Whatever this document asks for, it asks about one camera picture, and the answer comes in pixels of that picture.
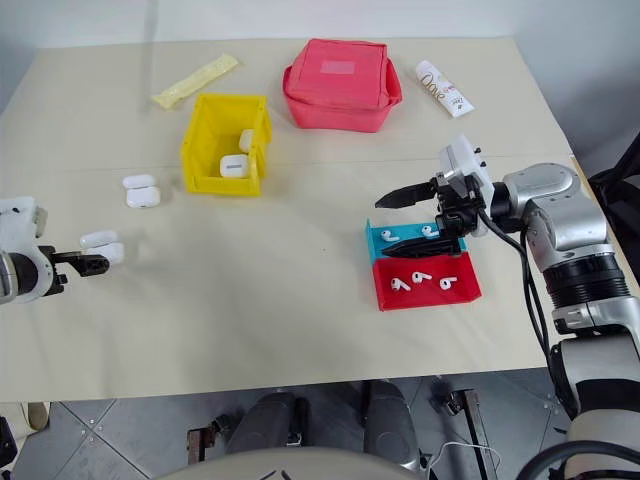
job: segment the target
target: black chair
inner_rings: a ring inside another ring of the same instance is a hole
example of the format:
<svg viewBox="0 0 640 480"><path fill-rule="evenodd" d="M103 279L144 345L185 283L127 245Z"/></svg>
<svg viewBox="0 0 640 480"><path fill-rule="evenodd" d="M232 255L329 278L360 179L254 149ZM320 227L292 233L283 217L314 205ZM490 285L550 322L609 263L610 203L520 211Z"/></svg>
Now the black chair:
<svg viewBox="0 0 640 480"><path fill-rule="evenodd" d="M615 167L592 176L589 183L640 282L640 188L627 181L635 175L640 175L640 134Z"/></svg>

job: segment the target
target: white cable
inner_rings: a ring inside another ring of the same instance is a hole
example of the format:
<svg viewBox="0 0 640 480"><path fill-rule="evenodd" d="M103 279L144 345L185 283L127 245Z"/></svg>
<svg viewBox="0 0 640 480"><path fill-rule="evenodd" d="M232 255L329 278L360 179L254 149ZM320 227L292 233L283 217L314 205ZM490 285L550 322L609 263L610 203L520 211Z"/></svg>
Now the white cable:
<svg viewBox="0 0 640 480"><path fill-rule="evenodd" d="M502 455L500 455L500 453L498 453L497 450L491 448L491 447L485 447L484 445L473 445L471 443L462 443L462 442L445 442L440 446L440 450L438 451L438 455L436 455L435 457L431 457L429 459L429 461L427 462L427 475L426 475L426 479L429 480L430 476L431 476L431 469L433 468L433 466L438 463L440 461L440 458L442 457L442 454L444 453L444 449L446 447L448 447L449 445L458 445L459 447L470 447L470 448L479 448L481 450L489 450L492 453L495 453L498 456L498 463L496 464L496 470L498 469L498 467L500 466L500 464L502 463Z"/></svg>

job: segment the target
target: toothpaste tube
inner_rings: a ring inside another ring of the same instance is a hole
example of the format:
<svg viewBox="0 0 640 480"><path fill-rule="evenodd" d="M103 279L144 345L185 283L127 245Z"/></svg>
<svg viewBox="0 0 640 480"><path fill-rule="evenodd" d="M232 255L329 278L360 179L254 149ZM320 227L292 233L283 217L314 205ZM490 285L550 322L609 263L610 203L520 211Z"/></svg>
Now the toothpaste tube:
<svg viewBox="0 0 640 480"><path fill-rule="evenodd" d="M420 62L416 66L416 75L433 98L438 100L453 118L476 109L432 63L426 60Z"/></svg>

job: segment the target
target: white earbud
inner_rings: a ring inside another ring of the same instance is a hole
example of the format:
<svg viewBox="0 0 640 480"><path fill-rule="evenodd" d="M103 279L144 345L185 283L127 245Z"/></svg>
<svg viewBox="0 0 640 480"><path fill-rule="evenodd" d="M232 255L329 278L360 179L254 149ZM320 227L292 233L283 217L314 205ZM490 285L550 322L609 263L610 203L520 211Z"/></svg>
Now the white earbud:
<svg viewBox="0 0 640 480"><path fill-rule="evenodd" d="M411 287L409 285L407 285L406 283L404 283L399 278L394 278L394 279L391 280L391 290L394 290L394 291L397 292L401 288L403 290L407 291L407 292L411 291Z"/></svg>
<svg viewBox="0 0 640 480"><path fill-rule="evenodd" d="M413 283L422 283L422 280L431 280L432 278L433 277L428 273L422 272L413 272L413 274L411 275L411 280L413 281Z"/></svg>
<svg viewBox="0 0 640 480"><path fill-rule="evenodd" d="M385 242L397 242L400 240L400 237L392 237L391 230L383 230L380 232L380 238L382 238Z"/></svg>
<svg viewBox="0 0 640 480"><path fill-rule="evenodd" d="M424 227L422 227L422 234L427 237L427 238L434 238L434 237L439 237L440 236L440 232L434 232L431 229L431 225L425 225Z"/></svg>
<svg viewBox="0 0 640 480"><path fill-rule="evenodd" d="M457 282L458 277L444 277L440 280L440 288L442 290L449 290L452 282Z"/></svg>

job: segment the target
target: gray tiled floor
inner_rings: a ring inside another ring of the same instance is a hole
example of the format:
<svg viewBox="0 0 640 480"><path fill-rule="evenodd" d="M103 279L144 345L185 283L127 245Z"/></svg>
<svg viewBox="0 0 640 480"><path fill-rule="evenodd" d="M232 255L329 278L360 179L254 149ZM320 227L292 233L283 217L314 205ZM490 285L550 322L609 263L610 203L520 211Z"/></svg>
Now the gray tiled floor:
<svg viewBox="0 0 640 480"><path fill-rule="evenodd" d="M464 416L436 411L433 392L442 382L475 388L489 442L503 457L501 479L514 478L541 448L561 441L563 435L554 427L562 431L568 426L542 369L392 381L411 405L425 452L437 451L448 440L470 440ZM361 388L362 382L347 382L286 390L309 400L314 445L360 451ZM165 475L186 465L187 430L205 426L222 413L240 416L272 391L56 403L50 427L28 439L15 478L141 480ZM221 455L221 442L207 451L207 459ZM440 480L479 478L473 451L459 447L450 447L435 471Z"/></svg>

